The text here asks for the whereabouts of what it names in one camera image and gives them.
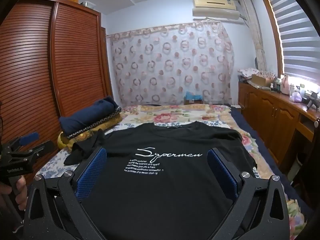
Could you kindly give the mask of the person's left hand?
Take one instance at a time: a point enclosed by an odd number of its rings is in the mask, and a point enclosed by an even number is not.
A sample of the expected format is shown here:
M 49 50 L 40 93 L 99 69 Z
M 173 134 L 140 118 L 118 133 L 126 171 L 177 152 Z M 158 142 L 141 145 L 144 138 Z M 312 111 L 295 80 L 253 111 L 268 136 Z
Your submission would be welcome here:
M 18 193 L 16 194 L 16 203 L 18 204 L 19 210 L 23 211 L 27 205 L 27 185 L 25 177 L 21 176 L 20 179 L 16 182 L 16 188 Z M 12 187 L 1 183 L 1 194 L 9 195 L 12 192 Z

